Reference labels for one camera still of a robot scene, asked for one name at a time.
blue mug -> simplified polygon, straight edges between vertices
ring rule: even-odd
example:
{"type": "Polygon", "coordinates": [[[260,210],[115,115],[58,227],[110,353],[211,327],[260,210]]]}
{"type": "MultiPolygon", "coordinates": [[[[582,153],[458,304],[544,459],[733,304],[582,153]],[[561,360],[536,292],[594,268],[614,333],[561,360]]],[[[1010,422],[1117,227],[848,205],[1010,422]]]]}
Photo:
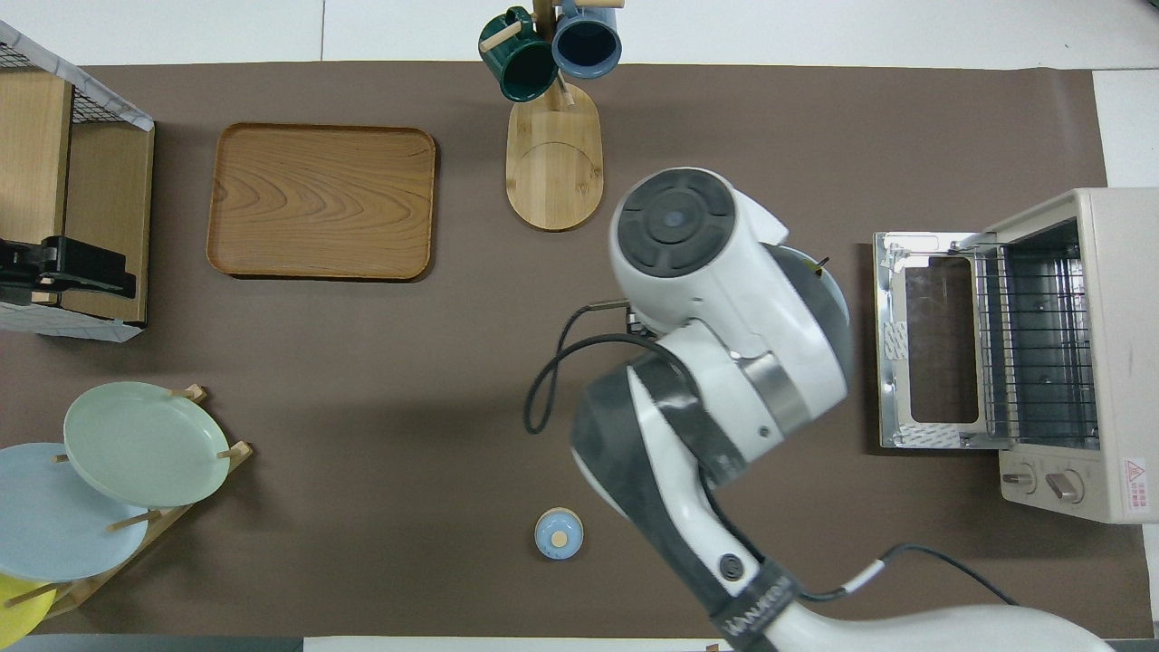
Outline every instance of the blue mug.
{"type": "Polygon", "coordinates": [[[563,0],[552,41],[552,56],[561,71],[577,79],[604,76],[620,63],[621,50],[615,9],[576,7],[575,0],[563,0]]]}

red and white sticker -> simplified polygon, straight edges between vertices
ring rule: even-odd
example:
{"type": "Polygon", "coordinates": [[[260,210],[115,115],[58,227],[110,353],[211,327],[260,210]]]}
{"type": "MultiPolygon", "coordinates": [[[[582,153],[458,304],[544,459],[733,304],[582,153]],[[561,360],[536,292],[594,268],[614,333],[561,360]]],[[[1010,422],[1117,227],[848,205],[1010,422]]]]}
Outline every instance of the red and white sticker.
{"type": "Polygon", "coordinates": [[[1147,464],[1142,457],[1123,459],[1123,481],[1128,512],[1150,512],[1147,499],[1147,464]]]}

white toaster oven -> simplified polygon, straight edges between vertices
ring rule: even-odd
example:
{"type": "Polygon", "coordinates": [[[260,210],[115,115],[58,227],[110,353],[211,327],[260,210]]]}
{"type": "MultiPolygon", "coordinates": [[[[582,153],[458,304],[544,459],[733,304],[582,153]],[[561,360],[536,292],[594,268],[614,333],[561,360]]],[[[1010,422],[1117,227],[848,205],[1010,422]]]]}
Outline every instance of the white toaster oven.
{"type": "Polygon", "coordinates": [[[1007,500],[1159,522],[1159,188],[874,246],[882,446],[998,449],[1007,500]]]}

yellow plate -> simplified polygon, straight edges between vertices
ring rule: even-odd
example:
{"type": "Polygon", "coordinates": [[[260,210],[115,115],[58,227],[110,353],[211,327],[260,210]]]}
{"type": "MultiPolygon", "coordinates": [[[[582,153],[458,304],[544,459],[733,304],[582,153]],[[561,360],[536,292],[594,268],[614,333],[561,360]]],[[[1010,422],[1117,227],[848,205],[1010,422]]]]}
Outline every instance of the yellow plate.
{"type": "Polygon", "coordinates": [[[8,576],[0,574],[0,650],[8,647],[28,632],[36,629],[49,613],[49,608],[57,599],[57,592],[50,591],[36,598],[5,607],[5,600],[23,595],[34,588],[44,586],[44,583],[29,580],[17,580],[8,576]]]}

wooden mug tree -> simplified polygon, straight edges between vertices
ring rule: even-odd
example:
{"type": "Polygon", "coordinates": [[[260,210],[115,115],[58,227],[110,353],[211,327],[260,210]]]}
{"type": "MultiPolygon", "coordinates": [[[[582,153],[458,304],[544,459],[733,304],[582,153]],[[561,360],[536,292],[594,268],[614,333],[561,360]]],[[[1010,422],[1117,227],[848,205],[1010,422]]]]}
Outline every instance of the wooden mug tree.
{"type": "MultiPolygon", "coordinates": [[[[534,0],[535,32],[555,37],[560,0],[534,0]]],[[[576,0],[578,7],[622,8],[624,0],[576,0]]],[[[512,24],[480,43],[487,51],[519,32],[512,24]]],[[[527,224],[566,230],[586,220],[604,196],[604,144],[599,113],[586,93],[556,82],[530,102],[516,102],[508,122],[506,192],[527,224]]]]}

